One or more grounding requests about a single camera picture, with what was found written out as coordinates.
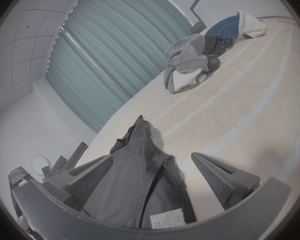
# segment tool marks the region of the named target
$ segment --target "mattress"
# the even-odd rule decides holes
[[[198,221],[224,210],[192,152],[256,174],[261,184],[270,176],[287,182],[292,192],[282,218],[300,194],[300,28],[291,19],[264,22],[267,35],[236,43],[194,89],[170,94],[163,73],[157,76],[110,118],[77,166],[109,154],[143,115],[153,142],[185,173]]]

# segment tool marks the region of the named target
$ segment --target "white label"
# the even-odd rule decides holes
[[[184,226],[182,208],[150,216],[152,229],[168,229]]]

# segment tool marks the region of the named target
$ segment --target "curtain fold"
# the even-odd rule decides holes
[[[46,78],[69,108],[99,132],[164,71],[163,53],[190,35],[191,27],[168,0],[80,0],[63,26],[71,38],[59,33]]]

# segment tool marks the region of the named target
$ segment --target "white towel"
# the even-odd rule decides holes
[[[196,84],[196,77],[201,73],[202,68],[197,69],[192,73],[182,74],[179,73],[177,70],[173,71],[173,85],[175,91],[179,91],[181,88],[186,86],[191,86]],[[205,74],[199,76],[199,82],[202,82],[206,78]]]
[[[267,26],[264,23],[244,11],[238,10],[238,14],[240,15],[239,38],[243,38],[245,34],[252,38],[267,34]]]

